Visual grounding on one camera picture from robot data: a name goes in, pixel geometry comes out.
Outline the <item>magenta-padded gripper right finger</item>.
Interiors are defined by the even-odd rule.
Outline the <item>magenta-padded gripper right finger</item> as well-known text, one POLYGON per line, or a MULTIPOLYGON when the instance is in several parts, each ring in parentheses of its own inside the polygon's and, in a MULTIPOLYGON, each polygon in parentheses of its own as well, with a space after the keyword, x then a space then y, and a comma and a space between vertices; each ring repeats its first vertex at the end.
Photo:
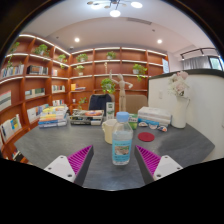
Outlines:
POLYGON ((145 184, 152 183, 182 169, 182 166, 170 156, 160 157, 138 145, 135 146, 134 154, 145 184))

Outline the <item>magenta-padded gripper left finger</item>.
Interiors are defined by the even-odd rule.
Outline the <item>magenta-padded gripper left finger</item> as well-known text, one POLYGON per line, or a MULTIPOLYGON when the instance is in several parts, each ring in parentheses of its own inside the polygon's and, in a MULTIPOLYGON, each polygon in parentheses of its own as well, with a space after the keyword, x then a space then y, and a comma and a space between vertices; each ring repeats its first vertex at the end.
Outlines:
POLYGON ((82 186, 93 155, 94 148, 89 145, 69 156, 58 156, 45 168, 45 171, 82 186))

